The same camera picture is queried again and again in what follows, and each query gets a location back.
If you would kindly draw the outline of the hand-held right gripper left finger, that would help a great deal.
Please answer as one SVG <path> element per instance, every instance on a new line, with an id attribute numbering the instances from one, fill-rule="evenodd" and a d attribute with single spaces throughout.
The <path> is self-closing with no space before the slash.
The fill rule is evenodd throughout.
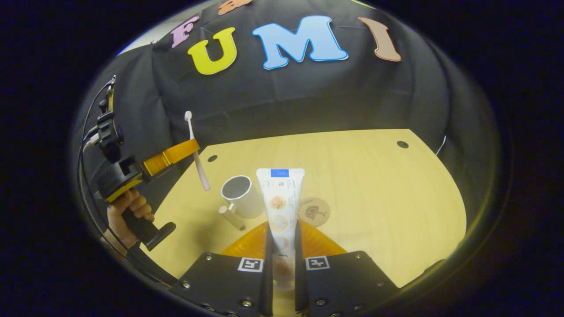
<path id="1" fill-rule="evenodd" d="M 172 285 L 171 293 L 211 317 L 271 317 L 272 251 L 271 230 L 264 221 L 229 252 L 202 253 Z"/>

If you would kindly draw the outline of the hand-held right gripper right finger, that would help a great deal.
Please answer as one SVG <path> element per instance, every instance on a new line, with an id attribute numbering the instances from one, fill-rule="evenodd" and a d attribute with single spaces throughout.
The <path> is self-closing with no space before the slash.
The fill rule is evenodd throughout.
<path id="1" fill-rule="evenodd" d="M 368 317 L 399 287 L 365 251 L 345 251 L 299 220 L 296 229 L 295 309 L 304 317 Z"/>

